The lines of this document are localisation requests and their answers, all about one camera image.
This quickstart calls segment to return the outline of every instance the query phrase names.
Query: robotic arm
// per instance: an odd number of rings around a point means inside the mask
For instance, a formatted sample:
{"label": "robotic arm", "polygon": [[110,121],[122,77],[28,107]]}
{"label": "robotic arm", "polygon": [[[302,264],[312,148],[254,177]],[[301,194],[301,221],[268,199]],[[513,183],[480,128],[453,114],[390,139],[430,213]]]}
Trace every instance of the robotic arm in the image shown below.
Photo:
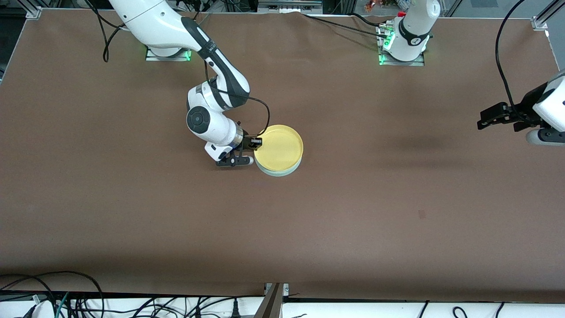
{"label": "robotic arm", "polygon": [[494,124],[514,123],[514,131],[529,131],[526,139],[536,145],[565,145],[565,70],[528,92],[519,104],[500,102],[481,111],[479,130]]}
{"label": "robotic arm", "polygon": [[[192,88],[186,102],[186,124],[207,141],[206,152],[219,166],[250,165],[252,157],[241,156],[255,149],[261,139],[244,140],[244,131],[222,112],[239,107],[249,97],[249,83],[222,54],[216,43],[191,18],[175,12],[165,0],[110,0],[132,34],[158,56],[171,56],[181,48],[190,49],[216,72],[210,81]],[[239,157],[227,154],[239,149]]]}
{"label": "robotic arm", "polygon": [[394,36],[384,49],[399,61],[413,61],[425,50],[432,26],[440,16],[437,0],[414,1],[404,17],[392,20]]}

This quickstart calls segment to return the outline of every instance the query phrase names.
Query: metal frame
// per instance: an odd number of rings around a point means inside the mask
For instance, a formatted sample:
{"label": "metal frame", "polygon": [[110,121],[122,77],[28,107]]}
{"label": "metal frame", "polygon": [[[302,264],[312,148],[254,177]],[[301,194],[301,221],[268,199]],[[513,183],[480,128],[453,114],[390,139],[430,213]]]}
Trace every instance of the metal frame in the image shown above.
{"label": "metal frame", "polygon": [[459,5],[461,5],[461,2],[463,2],[463,0],[455,0],[444,16],[447,16],[448,18],[452,17],[455,14],[455,11],[459,8]]}
{"label": "metal frame", "polygon": [[565,0],[552,0],[538,15],[531,18],[535,31],[547,29],[547,21],[565,6]]}
{"label": "metal frame", "polygon": [[253,318],[280,318],[285,293],[284,285],[284,283],[272,283],[269,287],[266,286],[267,295],[263,298]]}
{"label": "metal frame", "polygon": [[41,5],[34,0],[18,0],[21,7],[27,12],[26,19],[38,19],[41,14]]}

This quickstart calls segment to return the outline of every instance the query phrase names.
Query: cable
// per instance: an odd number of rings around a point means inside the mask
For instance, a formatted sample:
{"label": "cable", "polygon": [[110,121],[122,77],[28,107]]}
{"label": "cable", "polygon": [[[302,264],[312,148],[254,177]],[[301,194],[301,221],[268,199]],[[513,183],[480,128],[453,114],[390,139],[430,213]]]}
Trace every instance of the cable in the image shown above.
{"label": "cable", "polygon": [[113,28],[117,28],[117,25],[114,25],[112,23],[110,23],[108,20],[106,20],[103,16],[100,15],[100,13],[98,12],[98,8],[96,8],[91,2],[90,0],[84,0],[84,2],[86,2],[86,5],[92,10],[92,12],[94,12],[97,16],[98,19],[101,19],[102,21],[104,21],[106,24],[108,24],[109,26],[113,27]]}
{"label": "cable", "polygon": [[155,315],[155,316],[156,316],[156,315],[159,313],[159,311],[161,311],[161,309],[164,309],[164,308],[166,308],[165,310],[168,310],[167,305],[170,304],[170,303],[172,303],[175,299],[177,299],[177,297],[171,298],[171,299],[170,299],[169,301],[167,301],[164,305],[162,305],[162,308],[153,310],[152,315]]}
{"label": "cable", "polygon": [[147,307],[147,305],[148,305],[149,303],[151,303],[152,301],[154,301],[154,300],[156,300],[156,299],[157,299],[157,297],[153,297],[153,298],[150,298],[148,301],[146,301],[143,305],[141,305],[140,308],[138,308],[138,309],[136,310],[136,312],[133,314],[133,316],[132,316],[131,318],[136,318],[136,317],[138,317],[138,315],[140,314],[140,312],[141,312],[145,307]]}
{"label": "cable", "polygon": [[333,24],[333,25],[336,25],[336,26],[338,26],[338,27],[346,28],[346,29],[349,29],[349,30],[353,30],[353,31],[365,33],[365,34],[372,35],[372,36],[376,36],[376,37],[386,38],[386,35],[383,35],[383,34],[377,34],[377,33],[375,33],[375,32],[369,32],[369,31],[365,31],[365,30],[360,30],[360,29],[352,28],[352,27],[347,26],[347,25],[343,25],[343,24],[331,22],[331,21],[328,21],[328,20],[320,19],[320,18],[317,18],[317,17],[315,17],[315,16],[310,16],[310,15],[305,15],[305,16],[308,17],[308,18],[310,18],[310,19],[314,19],[314,20],[318,20],[318,21],[321,21],[321,22]]}
{"label": "cable", "polygon": [[[208,307],[211,306],[211,305],[214,305],[214,304],[217,304],[217,303],[221,303],[221,302],[225,302],[226,300],[236,299],[236,298],[246,298],[246,297],[260,297],[260,296],[257,296],[257,295],[245,295],[245,296],[226,297],[226,298],[224,298],[224,299],[219,299],[219,300],[213,301],[213,302],[211,302],[211,303],[209,303],[209,304],[206,304],[205,306],[200,307],[199,309],[200,309],[200,310],[206,309],[206,308],[208,308]],[[210,297],[204,298],[203,302],[205,302],[205,301],[208,300],[209,298],[210,298]],[[196,310],[196,307],[192,308],[188,313],[186,313],[186,315],[185,315],[184,317],[185,317],[185,318],[189,318],[189,317],[195,316],[195,315],[191,315],[191,313],[192,313],[194,310]]]}
{"label": "cable", "polygon": [[494,315],[494,318],[498,318],[498,314],[500,313],[500,310],[502,310],[502,307],[504,307],[504,302],[500,303],[500,306],[498,306],[498,309],[496,310],[496,315]]}
{"label": "cable", "polygon": [[500,65],[500,57],[499,57],[499,54],[498,54],[498,51],[499,51],[498,47],[499,47],[499,43],[500,43],[500,35],[502,34],[502,29],[504,29],[504,26],[506,25],[506,22],[508,21],[510,15],[512,15],[514,10],[516,10],[516,8],[518,8],[518,6],[520,6],[524,1],[525,0],[519,0],[518,2],[516,2],[514,7],[512,7],[512,9],[510,9],[510,11],[508,11],[508,14],[506,14],[504,19],[502,20],[502,23],[500,25],[500,29],[498,29],[498,34],[496,35],[496,43],[494,45],[494,57],[496,59],[496,66],[498,67],[498,72],[500,73],[500,77],[502,78],[502,82],[504,84],[504,89],[506,90],[506,94],[508,95],[508,101],[510,102],[510,108],[512,108],[512,111],[514,113],[516,113],[516,115],[518,116],[518,118],[520,118],[521,121],[523,121],[526,124],[536,126],[535,123],[532,123],[527,118],[524,118],[522,116],[522,114],[520,114],[518,111],[516,111],[514,100],[512,99],[512,93],[510,92],[510,88],[508,86],[508,81],[506,80],[506,76],[504,75],[504,72],[502,71],[502,66]]}
{"label": "cable", "polygon": [[[126,31],[129,31],[128,29],[124,29],[125,24],[122,23],[121,25],[115,25],[113,23],[110,23],[108,20],[106,20],[102,15],[100,15],[100,12],[98,12],[98,8],[96,8],[91,2],[90,0],[85,0],[86,5],[88,5],[88,7],[92,10],[92,12],[94,12],[94,14],[96,14],[96,17],[98,18],[98,24],[100,25],[100,30],[102,30],[102,37],[104,38],[104,51],[102,53],[102,59],[104,60],[104,62],[108,63],[108,60],[110,59],[110,42],[112,41],[112,39],[114,38],[114,36],[116,35],[116,33],[123,29]],[[114,31],[112,32],[112,34],[110,35],[110,37],[107,39],[106,38],[106,30],[104,30],[104,25],[102,24],[102,21],[104,21],[106,24],[108,24],[109,26],[114,28]]]}
{"label": "cable", "polygon": [[36,280],[37,282],[39,282],[41,285],[43,285],[43,287],[47,290],[47,300],[51,303],[51,306],[53,308],[53,315],[56,313],[57,308],[55,307],[55,296],[53,295],[53,292],[51,291],[51,288],[49,288],[49,286],[41,279],[39,279],[37,276],[34,275],[27,275],[27,274],[2,274],[0,275],[0,278],[2,277],[10,277],[10,276],[23,276],[23,278],[20,278],[18,280],[15,280],[11,283],[9,283],[8,285],[0,288],[0,290],[4,290],[8,287],[11,286],[15,286],[17,284],[19,284],[20,282],[23,282],[25,280],[29,280],[29,279],[33,279]]}
{"label": "cable", "polygon": [[35,311],[35,308],[37,307],[37,305],[33,305],[32,308],[30,308],[28,310],[28,312],[25,313],[25,315],[22,318],[32,318],[33,317],[33,312]]}
{"label": "cable", "polygon": [[42,283],[42,285],[48,290],[49,294],[51,295],[51,297],[53,297],[53,301],[52,301],[52,305],[54,307],[54,312],[56,311],[55,309],[55,301],[54,301],[54,296],[51,292],[51,289],[49,289],[49,287],[47,286],[47,284],[45,284],[41,279],[39,279],[39,277],[41,276],[48,276],[48,275],[55,275],[55,274],[73,274],[73,275],[78,275],[78,276],[82,276],[85,277],[86,279],[88,279],[89,281],[92,282],[92,284],[96,287],[98,294],[100,295],[100,300],[102,302],[102,314],[100,315],[100,318],[104,317],[104,296],[102,294],[102,289],[100,288],[100,284],[98,284],[98,282],[91,276],[85,274],[85,273],[81,273],[81,272],[75,272],[74,270],[59,270],[57,272],[47,272],[47,273],[43,273],[43,274],[39,274],[39,275],[27,275],[27,274],[3,274],[0,275],[1,277],[5,277],[5,276],[24,276],[24,278],[20,278],[19,280],[16,280],[14,282],[11,282],[10,284],[0,288],[0,290],[6,289],[8,287],[11,286],[15,286],[23,281],[29,280],[29,279],[35,279],[37,281],[39,281],[40,283]]}
{"label": "cable", "polygon": [[[500,303],[500,306],[498,306],[498,309],[496,310],[496,315],[494,316],[494,318],[498,318],[498,314],[500,313],[500,310],[502,309],[502,307],[504,306],[504,302]],[[463,310],[463,308],[459,307],[459,306],[455,306],[453,307],[453,310],[451,311],[453,313],[453,318],[461,318],[457,315],[457,310],[461,310],[461,312],[463,313],[464,318],[468,318],[467,317],[467,313],[465,312],[465,310]]]}
{"label": "cable", "polygon": [[254,97],[251,97],[251,96],[243,96],[243,95],[239,95],[239,94],[228,93],[226,91],[222,91],[221,89],[219,89],[217,87],[213,87],[212,85],[210,85],[210,78],[208,77],[208,63],[206,61],[204,61],[204,72],[206,74],[206,82],[208,83],[208,85],[212,89],[216,90],[217,92],[224,93],[224,94],[227,94],[229,96],[241,97],[241,98],[246,98],[246,99],[249,99],[249,100],[252,100],[252,101],[260,102],[261,104],[263,104],[263,106],[265,106],[265,108],[267,109],[267,124],[265,124],[265,128],[260,133],[257,134],[257,137],[262,135],[267,130],[267,127],[269,127],[269,122],[271,121],[271,110],[269,109],[269,106],[267,105],[267,103],[265,103],[264,101],[262,101],[258,98],[254,98]]}
{"label": "cable", "polygon": [[69,296],[69,292],[67,292],[65,296],[63,296],[63,299],[59,303],[59,307],[57,307],[57,312],[55,313],[55,318],[59,318],[59,315],[61,314],[61,308],[63,308],[63,303],[65,302],[65,300],[67,300],[67,296]]}
{"label": "cable", "polygon": [[456,312],[457,312],[457,309],[461,310],[461,312],[463,313],[463,316],[465,316],[465,318],[468,318],[468,317],[467,317],[467,313],[465,312],[465,310],[463,310],[463,308],[461,308],[461,307],[459,307],[459,306],[453,307],[452,313],[453,313],[453,317],[454,317],[454,318],[461,318],[461,317],[459,317],[459,316],[457,315],[457,313],[456,313]]}
{"label": "cable", "polygon": [[110,35],[110,37],[108,38],[108,41],[106,41],[106,44],[104,46],[104,51],[102,52],[102,59],[104,60],[104,62],[108,63],[108,60],[110,59],[110,42],[112,41],[112,39],[114,38],[114,36],[116,35],[116,33],[118,31],[120,31],[121,27],[125,26],[124,23],[122,23],[119,27],[117,27],[112,34]]}
{"label": "cable", "polygon": [[[96,318],[94,315],[92,315],[92,312],[102,312],[102,310],[100,310],[100,309],[90,309],[90,308],[88,308],[88,306],[86,305],[86,301],[87,301],[87,299],[78,300],[77,303],[76,303],[76,311],[88,312],[88,313],[91,315],[91,317]],[[146,303],[146,304],[142,305],[141,309],[143,310],[143,309],[145,309],[145,308],[147,308],[147,307],[157,307],[157,308],[159,308],[158,310],[165,310],[165,311],[168,311],[168,312],[170,312],[170,313],[174,313],[175,315],[176,315],[176,314],[184,315],[184,314],[186,313],[186,310],[185,310],[185,313],[183,313],[183,312],[181,312],[181,311],[179,311],[179,310],[176,310],[176,309],[174,309],[174,308],[172,308],[172,307],[167,307],[167,306],[161,305],[161,304],[148,304],[148,303]],[[138,311],[138,310],[139,310],[139,308],[132,309],[132,310],[126,310],[126,311],[104,310],[104,312],[111,312],[111,313],[130,313],[130,312],[136,312],[136,311]],[[155,310],[154,310],[154,312],[151,313],[151,315],[152,315],[152,316],[156,316],[157,313],[158,313],[158,312],[155,312]]]}
{"label": "cable", "polygon": [[425,308],[428,306],[428,304],[429,304],[429,300],[426,300],[424,307],[422,307],[422,311],[420,311],[420,315],[418,316],[418,318],[422,318],[424,316],[424,311],[425,311]]}
{"label": "cable", "polygon": [[347,14],[347,15],[352,15],[352,16],[356,16],[356,17],[360,18],[360,19],[361,19],[361,21],[363,21],[363,22],[367,23],[368,25],[370,25],[370,26],[372,26],[372,27],[378,27],[378,26],[379,26],[379,24],[380,24],[380,23],[373,23],[373,22],[371,22],[371,21],[369,21],[369,20],[365,19],[365,17],[364,17],[364,16],[361,16],[361,15],[359,15],[359,14],[355,13],[355,12],[351,12],[351,13],[349,13],[349,14]]}

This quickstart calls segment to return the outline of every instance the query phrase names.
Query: yellow plate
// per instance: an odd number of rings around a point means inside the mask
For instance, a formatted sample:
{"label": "yellow plate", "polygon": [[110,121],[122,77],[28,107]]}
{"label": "yellow plate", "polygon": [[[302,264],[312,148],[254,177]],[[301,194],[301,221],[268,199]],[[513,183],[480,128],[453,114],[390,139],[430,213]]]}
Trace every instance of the yellow plate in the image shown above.
{"label": "yellow plate", "polygon": [[255,160],[272,171],[284,171],[292,168],[302,158],[304,145],[296,130],[273,125],[260,136],[263,145],[255,150]]}

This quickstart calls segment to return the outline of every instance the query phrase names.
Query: brown tabletop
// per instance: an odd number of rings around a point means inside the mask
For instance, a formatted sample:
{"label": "brown tabletop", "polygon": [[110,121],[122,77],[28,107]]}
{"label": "brown tabletop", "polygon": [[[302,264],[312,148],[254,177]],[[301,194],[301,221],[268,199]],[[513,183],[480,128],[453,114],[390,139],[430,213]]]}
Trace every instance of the brown tabletop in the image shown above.
{"label": "brown tabletop", "polygon": [[[145,62],[119,32],[104,63],[92,12],[44,10],[0,85],[0,270],[80,270],[121,292],[282,281],[305,297],[565,301],[565,149],[476,128],[507,100],[499,24],[440,19],[426,66],[394,67],[373,37],[298,13],[211,16],[271,123],[304,141],[298,170],[274,178],[217,168],[187,129],[195,54]],[[515,100],[557,71],[527,20],[508,23],[501,60]],[[226,115],[250,132],[266,120],[252,101]]]}

